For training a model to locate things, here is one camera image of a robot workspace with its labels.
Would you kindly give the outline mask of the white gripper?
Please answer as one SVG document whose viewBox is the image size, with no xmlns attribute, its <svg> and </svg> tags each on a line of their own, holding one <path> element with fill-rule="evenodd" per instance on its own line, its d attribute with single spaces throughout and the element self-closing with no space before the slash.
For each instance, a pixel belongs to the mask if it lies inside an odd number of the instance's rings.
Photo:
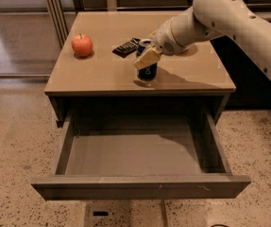
<svg viewBox="0 0 271 227">
<path fill-rule="evenodd" d="M 156 47 L 147 47 L 142 52 L 136 53 L 133 65 L 141 70 L 157 63 L 164 55 L 176 55 L 187 50 L 186 46 L 178 44 L 173 36 L 171 28 L 172 20 L 164 22 L 158 29 L 149 34 L 148 39 L 153 41 Z"/>
</svg>

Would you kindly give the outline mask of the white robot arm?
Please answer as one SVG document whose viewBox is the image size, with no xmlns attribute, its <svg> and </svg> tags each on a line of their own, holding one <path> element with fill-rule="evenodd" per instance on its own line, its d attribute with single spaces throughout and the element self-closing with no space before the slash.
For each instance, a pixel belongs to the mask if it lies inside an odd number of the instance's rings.
<svg viewBox="0 0 271 227">
<path fill-rule="evenodd" d="M 134 62 L 138 69 L 184 52 L 190 45 L 224 35 L 233 40 L 271 81 L 271 23 L 243 0 L 193 0 L 193 5 L 164 22 Z"/>
</svg>

